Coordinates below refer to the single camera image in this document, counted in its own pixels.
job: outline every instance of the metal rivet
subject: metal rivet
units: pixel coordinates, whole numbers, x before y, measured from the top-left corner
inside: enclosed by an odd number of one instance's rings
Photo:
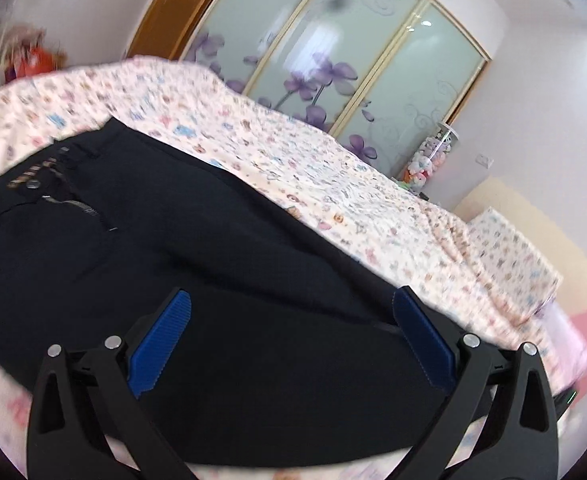
[[[536,355],[538,353],[538,349],[536,348],[536,346],[533,343],[529,343],[529,342],[526,342],[523,345],[523,350],[525,351],[526,354],[529,354],[529,355]]]
[[[47,350],[47,355],[49,357],[57,357],[62,352],[62,347],[60,345],[51,345]]]
[[[465,334],[462,342],[470,348],[478,348],[480,346],[480,338],[475,334]]]
[[[105,346],[110,350],[114,350],[118,348],[121,343],[123,342],[122,339],[119,338],[117,335],[110,335],[107,339],[105,339]]]

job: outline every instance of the beige headboard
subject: beige headboard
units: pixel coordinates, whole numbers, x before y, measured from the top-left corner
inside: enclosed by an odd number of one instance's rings
[[[564,276],[558,303],[570,315],[587,310],[587,256],[554,222],[499,178],[488,177],[453,212],[468,222],[489,206],[502,213]]]

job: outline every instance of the bed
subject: bed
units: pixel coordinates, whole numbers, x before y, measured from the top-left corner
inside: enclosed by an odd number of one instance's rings
[[[206,68],[137,58],[1,88],[0,174],[53,140],[98,129],[111,116],[235,174],[388,282],[411,285],[465,329],[505,348],[535,342],[554,393],[575,380],[561,368],[540,320],[487,272],[464,221],[400,189],[320,130],[238,96]],[[0,448],[23,473],[29,408],[28,392],[0,368]],[[481,425],[469,428],[454,462],[469,455]],[[130,462],[122,446],[112,447]],[[265,474],[384,478],[406,452]],[[194,471],[199,478],[255,473]]]

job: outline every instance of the black pants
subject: black pants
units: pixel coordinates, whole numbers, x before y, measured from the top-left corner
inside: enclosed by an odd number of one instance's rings
[[[0,177],[0,364],[25,387],[49,345],[123,335],[175,286],[192,319],[141,402],[189,462],[389,452],[444,399],[377,327],[393,287],[224,170],[111,120]]]

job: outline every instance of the light switch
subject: light switch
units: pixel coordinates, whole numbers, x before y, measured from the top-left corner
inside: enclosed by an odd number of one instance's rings
[[[489,169],[491,167],[491,164],[493,164],[493,159],[489,158],[487,155],[482,155],[482,153],[478,153],[478,156],[476,157],[476,162],[478,162],[478,164],[480,164],[481,166]]]

